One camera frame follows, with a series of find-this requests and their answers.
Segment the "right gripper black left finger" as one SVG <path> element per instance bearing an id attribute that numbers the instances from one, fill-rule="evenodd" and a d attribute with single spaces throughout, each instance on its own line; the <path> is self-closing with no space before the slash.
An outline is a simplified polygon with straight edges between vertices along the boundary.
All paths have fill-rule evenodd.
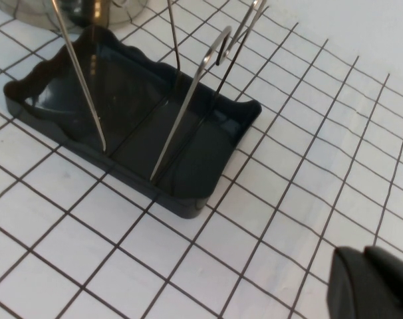
<path id="1" fill-rule="evenodd" d="M 360 318 L 360 293 L 365 289 L 362 278 L 368 270 L 366 259 L 360 251 L 349 247 L 334 250 L 329 287 L 327 290 L 327 306 L 330 318 Z"/>

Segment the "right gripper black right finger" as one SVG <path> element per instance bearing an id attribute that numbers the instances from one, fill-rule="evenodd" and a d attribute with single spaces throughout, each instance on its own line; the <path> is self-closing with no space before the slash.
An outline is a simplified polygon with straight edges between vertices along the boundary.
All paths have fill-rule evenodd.
<path id="1" fill-rule="evenodd" d="M 403 260 L 381 247 L 366 247 L 364 255 L 403 308 Z"/>

